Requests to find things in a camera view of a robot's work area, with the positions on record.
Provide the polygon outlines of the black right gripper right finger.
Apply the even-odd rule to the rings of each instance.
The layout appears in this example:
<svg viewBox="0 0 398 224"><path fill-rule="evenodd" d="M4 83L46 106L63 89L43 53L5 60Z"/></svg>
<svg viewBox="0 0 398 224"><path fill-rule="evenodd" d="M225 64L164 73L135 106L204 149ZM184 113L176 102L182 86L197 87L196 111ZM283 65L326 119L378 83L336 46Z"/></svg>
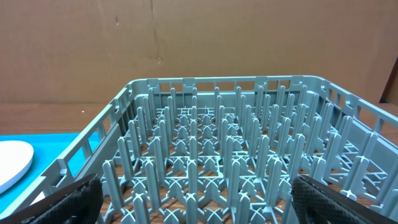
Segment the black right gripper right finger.
<svg viewBox="0 0 398 224"><path fill-rule="evenodd" d="M292 205L300 224L397 223L307 175L294 179Z"/></svg>

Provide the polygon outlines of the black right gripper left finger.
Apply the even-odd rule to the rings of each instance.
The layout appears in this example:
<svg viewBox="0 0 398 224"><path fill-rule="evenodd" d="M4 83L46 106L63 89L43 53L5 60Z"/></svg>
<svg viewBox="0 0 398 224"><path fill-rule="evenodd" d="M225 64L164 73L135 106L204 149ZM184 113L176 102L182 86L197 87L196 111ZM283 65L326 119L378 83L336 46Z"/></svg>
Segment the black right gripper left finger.
<svg viewBox="0 0 398 224"><path fill-rule="evenodd" d="M103 204L103 189L96 174L62 188L52 195L1 220L1 223L96 223Z"/></svg>

